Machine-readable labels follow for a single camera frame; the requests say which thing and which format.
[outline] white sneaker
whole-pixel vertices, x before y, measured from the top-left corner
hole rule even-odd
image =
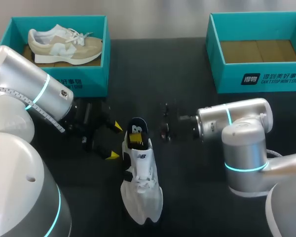
[[[28,40],[36,63],[88,63],[102,53],[102,40],[56,25],[46,32],[29,31]]]
[[[129,215],[143,225],[147,218],[157,222],[163,206],[148,128],[142,118],[133,118],[122,144],[124,181],[120,187]]]

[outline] black table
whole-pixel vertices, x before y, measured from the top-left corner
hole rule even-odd
[[[87,154],[74,139],[36,121],[32,145],[46,162],[69,203],[72,237],[233,236],[270,237],[265,197],[233,195],[227,185],[220,142],[164,144],[159,125],[164,103],[186,114],[197,108],[263,97],[273,109],[267,147],[296,153],[296,92],[220,94],[215,90],[204,38],[112,40],[107,102],[122,127],[143,117],[150,128],[164,206],[161,222],[146,230],[123,214],[120,160]],[[123,134],[103,131],[116,151]]]

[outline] shoebox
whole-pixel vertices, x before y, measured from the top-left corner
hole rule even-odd
[[[83,34],[93,32],[91,37],[103,40],[101,57],[76,66],[63,62],[37,66],[72,90],[76,97],[105,97],[108,93],[111,50],[106,16],[12,17],[0,45],[7,45],[34,62],[28,46],[29,30],[48,31],[56,24]]]
[[[206,48],[218,93],[296,91],[296,12],[212,13]]]

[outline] beige sneaker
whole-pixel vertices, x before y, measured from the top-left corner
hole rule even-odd
[[[36,63],[88,63],[101,55],[102,40],[56,25],[46,32],[29,31],[29,46]]]

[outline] white wall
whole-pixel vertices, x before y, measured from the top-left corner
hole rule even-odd
[[[0,38],[11,16],[108,16],[112,39],[205,36],[210,12],[296,11],[296,0],[0,0]]]

